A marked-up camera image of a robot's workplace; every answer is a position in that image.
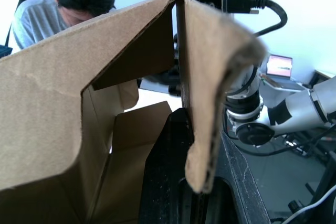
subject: floor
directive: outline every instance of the floor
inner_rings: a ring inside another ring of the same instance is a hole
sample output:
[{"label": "floor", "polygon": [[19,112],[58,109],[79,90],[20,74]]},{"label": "floor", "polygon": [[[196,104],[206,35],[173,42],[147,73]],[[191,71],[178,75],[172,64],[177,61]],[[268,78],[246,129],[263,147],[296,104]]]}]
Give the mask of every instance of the floor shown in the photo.
[{"label": "floor", "polygon": [[[283,145],[282,137],[260,148],[238,143],[253,152],[272,152]],[[325,166],[317,158],[304,158],[292,151],[269,157],[244,154],[269,214],[289,212],[288,203],[300,200],[308,204],[312,195],[305,187],[307,182],[319,182]]]}]

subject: white cable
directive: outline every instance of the white cable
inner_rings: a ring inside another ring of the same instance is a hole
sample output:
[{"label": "white cable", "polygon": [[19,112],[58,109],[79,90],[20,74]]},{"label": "white cable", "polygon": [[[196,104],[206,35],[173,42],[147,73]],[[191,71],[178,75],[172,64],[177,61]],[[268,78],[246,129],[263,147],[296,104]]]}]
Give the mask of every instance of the white cable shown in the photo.
[{"label": "white cable", "polygon": [[322,202],[324,202],[324,200],[326,198],[328,198],[335,190],[336,190],[336,185],[334,185],[333,187],[331,187],[330,190],[327,191],[327,193],[325,195],[323,195],[323,197],[320,198],[318,201],[316,201],[314,204],[311,204],[309,206],[306,206],[306,207],[300,209],[299,211],[297,211],[296,213],[294,213],[292,216],[290,216],[287,220],[285,220],[282,224],[288,224],[289,222],[291,222],[293,219],[295,219],[297,216],[299,216],[303,212],[305,212],[305,211],[307,211],[309,209],[312,209],[314,207],[317,207],[319,204],[321,204]]}]

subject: cardboard box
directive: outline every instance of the cardboard box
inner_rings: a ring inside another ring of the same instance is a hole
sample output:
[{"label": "cardboard box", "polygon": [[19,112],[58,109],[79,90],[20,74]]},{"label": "cardboard box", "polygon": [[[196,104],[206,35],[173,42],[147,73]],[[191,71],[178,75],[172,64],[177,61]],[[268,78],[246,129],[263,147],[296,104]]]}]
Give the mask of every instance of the cardboard box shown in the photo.
[{"label": "cardboard box", "polygon": [[211,190],[224,90],[264,50],[204,4],[149,0],[0,60],[1,223],[137,222],[144,163],[171,110],[123,111],[139,98],[136,78],[174,64],[174,5],[195,136],[186,178]]}]

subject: cable connector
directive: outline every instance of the cable connector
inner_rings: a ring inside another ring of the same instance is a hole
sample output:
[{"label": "cable connector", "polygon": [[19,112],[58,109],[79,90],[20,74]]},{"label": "cable connector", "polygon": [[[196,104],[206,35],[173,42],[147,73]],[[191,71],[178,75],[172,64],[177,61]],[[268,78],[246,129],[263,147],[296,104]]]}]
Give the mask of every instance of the cable connector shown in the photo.
[{"label": "cable connector", "polygon": [[226,0],[228,13],[258,14],[257,9],[264,9],[267,0]]}]

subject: white robotic arm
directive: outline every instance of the white robotic arm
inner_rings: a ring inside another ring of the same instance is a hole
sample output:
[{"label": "white robotic arm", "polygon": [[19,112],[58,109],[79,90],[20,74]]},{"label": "white robotic arm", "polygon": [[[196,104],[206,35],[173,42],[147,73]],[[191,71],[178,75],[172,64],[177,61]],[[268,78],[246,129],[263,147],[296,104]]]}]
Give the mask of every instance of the white robotic arm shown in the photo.
[{"label": "white robotic arm", "polygon": [[260,77],[254,74],[254,69],[253,66],[246,69],[227,92],[224,116],[228,116],[239,140],[261,145],[273,136],[335,123],[336,77],[267,108],[259,95]]}]

